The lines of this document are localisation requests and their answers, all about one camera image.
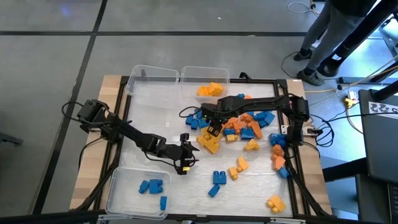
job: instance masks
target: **wooden table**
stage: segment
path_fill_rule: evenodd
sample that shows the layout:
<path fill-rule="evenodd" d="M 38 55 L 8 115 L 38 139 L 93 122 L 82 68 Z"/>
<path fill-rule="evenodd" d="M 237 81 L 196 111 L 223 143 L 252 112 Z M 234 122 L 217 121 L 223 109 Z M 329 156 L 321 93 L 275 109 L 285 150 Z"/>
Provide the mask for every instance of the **wooden table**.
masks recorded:
<path fill-rule="evenodd" d="M 123 78 L 120 75 L 104 76 L 98 99 L 107 103 L 111 111 L 114 111 L 115 109 L 116 98 L 119 93 L 119 87 L 122 79 Z M 304 89 L 301 80 L 287 80 L 287 87 L 289 93 L 293 93 L 297 96 L 304 96 Z M 122 94 L 122 98 L 120 103 L 121 106 L 119 110 L 119 116 L 122 117 L 127 95 L 124 90 L 120 91 L 120 93 Z M 99 133 L 90 133 L 88 135 L 87 142 L 97 139 L 99 138 L 99 136 Z M 314 138 L 304 137 L 304 141 L 316 145 Z M 85 149 L 85 153 L 81 161 L 81 167 L 76 180 L 70 208 L 76 208 L 77 206 L 79 206 L 98 183 L 100 179 L 101 167 L 103 165 L 105 148 L 106 141 L 100 140 Z M 320 164 L 318 152 L 307 145 L 300 146 L 299 150 L 305 185 L 307 186 L 307 189 L 311 192 L 315 200 L 322 206 L 322 208 L 326 212 L 331 214 L 329 198 L 326 191 L 325 181 L 323 180 L 322 167 Z M 304 214 L 300 190 L 295 183 L 294 185 L 297 198 L 298 213 Z M 105 202 L 108 198 L 108 187 L 109 183 L 107 183 L 104 187 L 99 208 L 105 207 Z"/>

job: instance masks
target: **gray floor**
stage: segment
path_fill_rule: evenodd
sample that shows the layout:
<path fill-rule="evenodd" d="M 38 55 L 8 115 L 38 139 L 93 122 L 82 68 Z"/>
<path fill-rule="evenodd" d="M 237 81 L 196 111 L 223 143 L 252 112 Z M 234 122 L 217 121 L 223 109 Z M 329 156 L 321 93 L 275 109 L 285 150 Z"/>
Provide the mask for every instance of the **gray floor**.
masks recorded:
<path fill-rule="evenodd" d="M 288 11 L 287 5 L 292 1 L 114 0 L 108 1 L 100 30 L 305 32 L 315 16 L 311 12 Z M 100 0 L 7 0 L 0 9 L 0 30 L 90 31 L 100 5 Z M 0 35 L 0 131 L 24 140 L 21 147 L 0 144 L 0 216 L 29 213 L 60 125 L 60 106 L 69 99 L 88 39 Z M 223 67 L 232 77 L 245 71 L 253 78 L 288 78 L 280 64 L 285 56 L 299 49 L 302 40 L 303 37 L 99 36 L 78 101 L 98 96 L 103 75 L 129 75 L 138 64 L 176 70 L 187 65 Z M 384 41 L 369 39 L 346 60 L 339 76 L 368 75 L 389 59 Z M 294 62 L 291 58 L 284 64 L 293 76 L 303 67 L 305 62 Z M 333 80 L 322 87 L 305 85 L 306 90 L 335 87 Z M 328 94 L 308 93 L 307 98 L 314 102 Z M 337 96 L 310 109 L 324 118 L 344 110 Z M 352 113 L 359 113 L 359 108 Z M 359 119 L 353 121 L 360 125 Z M 332 147 L 320 148 L 323 163 L 330 159 L 351 161 L 365 155 L 362 135 L 346 120 L 332 125 L 336 138 Z M 352 139 L 361 143 L 354 145 Z M 43 212 L 68 209 L 78 155 L 85 142 L 86 134 L 71 123 Z"/>

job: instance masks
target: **sneaker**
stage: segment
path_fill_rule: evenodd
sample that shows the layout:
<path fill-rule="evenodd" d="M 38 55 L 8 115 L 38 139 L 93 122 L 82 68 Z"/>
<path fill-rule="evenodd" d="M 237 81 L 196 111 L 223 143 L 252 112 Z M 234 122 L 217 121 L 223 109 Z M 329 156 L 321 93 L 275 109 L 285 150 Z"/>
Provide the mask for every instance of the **sneaker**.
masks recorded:
<path fill-rule="evenodd" d="M 325 83 L 322 78 L 318 77 L 316 72 L 311 75 L 305 75 L 304 70 L 301 70 L 298 72 L 297 78 L 315 86 L 322 86 Z"/>
<path fill-rule="evenodd" d="M 294 55 L 293 60 L 295 60 L 296 62 L 299 62 L 301 60 L 304 59 L 310 59 L 312 56 L 312 51 L 310 50 L 310 53 L 306 54 L 306 55 L 302 55 L 300 52 L 298 52 L 296 55 Z"/>

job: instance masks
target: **transparent container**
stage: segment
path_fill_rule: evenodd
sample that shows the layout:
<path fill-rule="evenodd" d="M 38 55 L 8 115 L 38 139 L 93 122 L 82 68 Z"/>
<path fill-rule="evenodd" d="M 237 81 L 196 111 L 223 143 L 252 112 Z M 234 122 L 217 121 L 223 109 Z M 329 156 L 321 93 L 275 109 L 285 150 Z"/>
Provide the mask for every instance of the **transparent container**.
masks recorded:
<path fill-rule="evenodd" d="M 220 96 L 198 96 L 197 90 L 200 86 L 208 86 L 215 82 L 221 84 L 223 92 Z M 229 71 L 225 68 L 207 68 L 186 66 L 181 71 L 180 89 L 182 96 L 195 97 L 198 99 L 217 100 L 228 95 Z"/>
<path fill-rule="evenodd" d="M 144 194 L 138 192 L 143 180 L 163 180 L 163 192 Z M 126 218 L 163 220 L 170 207 L 171 176 L 166 171 L 118 167 L 115 169 L 109 187 L 105 210 L 110 215 Z M 160 197 L 167 196 L 166 209 L 160 209 Z"/>
<path fill-rule="evenodd" d="M 180 73 L 176 70 L 136 65 L 126 85 L 126 93 L 131 96 L 164 96 L 161 91 L 153 91 L 157 87 L 167 87 L 167 96 L 175 97 L 178 92 Z"/>

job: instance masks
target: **person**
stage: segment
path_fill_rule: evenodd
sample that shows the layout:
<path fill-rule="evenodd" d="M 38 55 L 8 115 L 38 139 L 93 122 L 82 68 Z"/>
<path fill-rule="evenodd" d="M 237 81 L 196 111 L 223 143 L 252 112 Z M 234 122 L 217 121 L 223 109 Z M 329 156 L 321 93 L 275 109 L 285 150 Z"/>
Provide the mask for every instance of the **person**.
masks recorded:
<path fill-rule="evenodd" d="M 300 52 L 294 56 L 296 61 L 310 58 L 307 67 L 298 72 L 297 78 L 311 85 L 323 85 L 325 81 L 315 70 L 355 30 L 375 2 L 376 0 L 326 0 L 322 12 L 306 34 Z M 312 52 L 311 45 L 326 28 L 325 36 Z"/>

